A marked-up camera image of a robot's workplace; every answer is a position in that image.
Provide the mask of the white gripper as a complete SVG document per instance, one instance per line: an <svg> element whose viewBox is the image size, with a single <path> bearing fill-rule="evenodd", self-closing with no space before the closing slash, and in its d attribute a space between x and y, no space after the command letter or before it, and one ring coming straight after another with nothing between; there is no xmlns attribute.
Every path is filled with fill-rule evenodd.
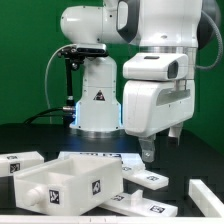
<svg viewBox="0 0 224 224"><path fill-rule="evenodd" d="M169 129L168 139L178 144L185 120L194 113L195 83L129 80L123 92L123 125L129 135L141 137L142 160L151 163L155 158L156 136Z"/></svg>

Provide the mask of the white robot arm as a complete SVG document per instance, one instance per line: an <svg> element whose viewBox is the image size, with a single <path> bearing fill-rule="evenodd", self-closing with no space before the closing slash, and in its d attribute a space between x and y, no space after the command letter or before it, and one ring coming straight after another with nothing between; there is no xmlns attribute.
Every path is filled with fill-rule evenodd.
<svg viewBox="0 0 224 224"><path fill-rule="evenodd" d="M138 138L144 161L167 130L178 138L195 106L196 54L221 37L216 0L103 0L67 8L60 21L70 66L82 69L71 128L96 138Z"/></svg>

